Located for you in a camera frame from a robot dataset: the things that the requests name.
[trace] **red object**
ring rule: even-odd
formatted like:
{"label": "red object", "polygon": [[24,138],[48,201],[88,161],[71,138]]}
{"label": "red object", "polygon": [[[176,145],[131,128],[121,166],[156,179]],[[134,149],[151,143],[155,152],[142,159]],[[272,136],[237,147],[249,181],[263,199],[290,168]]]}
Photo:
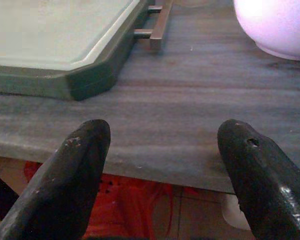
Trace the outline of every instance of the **red object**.
{"label": "red object", "polygon": [[[24,175],[31,180],[41,163],[26,162]],[[123,176],[103,174],[93,206],[87,237],[127,237],[155,239],[152,213],[159,197],[170,197],[170,231],[173,215],[172,186]]]}

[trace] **white bowl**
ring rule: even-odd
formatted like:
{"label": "white bowl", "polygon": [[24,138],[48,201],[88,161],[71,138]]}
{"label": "white bowl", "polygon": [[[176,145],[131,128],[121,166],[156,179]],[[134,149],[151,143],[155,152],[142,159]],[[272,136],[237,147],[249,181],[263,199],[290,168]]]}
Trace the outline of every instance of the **white bowl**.
{"label": "white bowl", "polygon": [[234,0],[234,8],[261,50],[300,61],[300,0]]}

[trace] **wood grain pattern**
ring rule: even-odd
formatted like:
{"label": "wood grain pattern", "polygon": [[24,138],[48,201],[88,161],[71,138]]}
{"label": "wood grain pattern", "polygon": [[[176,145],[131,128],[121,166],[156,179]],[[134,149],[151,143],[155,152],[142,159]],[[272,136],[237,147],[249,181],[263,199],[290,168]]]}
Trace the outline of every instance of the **wood grain pattern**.
{"label": "wood grain pattern", "polygon": [[105,119],[106,173],[233,193],[217,132],[238,119],[300,167],[300,62],[259,50],[225,4],[175,5],[169,22],[163,51],[139,41],[99,96],[0,95],[0,156],[44,162],[82,122]]}

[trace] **metal handle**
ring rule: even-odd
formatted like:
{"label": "metal handle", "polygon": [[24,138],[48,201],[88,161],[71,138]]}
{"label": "metal handle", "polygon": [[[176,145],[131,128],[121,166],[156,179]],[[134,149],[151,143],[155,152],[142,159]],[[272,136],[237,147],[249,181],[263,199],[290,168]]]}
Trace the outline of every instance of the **metal handle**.
{"label": "metal handle", "polygon": [[150,48],[152,50],[160,50],[164,40],[164,34],[167,27],[170,11],[172,9],[173,0],[166,0],[163,6],[151,5],[148,7],[148,13],[159,13],[158,19],[153,29],[135,29],[135,39],[150,39]]}

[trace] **hole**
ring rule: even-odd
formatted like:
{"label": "hole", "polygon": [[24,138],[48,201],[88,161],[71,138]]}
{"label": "hole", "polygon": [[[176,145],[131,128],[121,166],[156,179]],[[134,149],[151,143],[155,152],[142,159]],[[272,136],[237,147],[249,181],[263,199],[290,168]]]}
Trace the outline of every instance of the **hole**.
{"label": "hole", "polygon": [[252,147],[254,148],[257,148],[259,147],[259,142],[257,139],[255,138],[249,138],[247,141],[246,141],[247,144],[251,145]]}

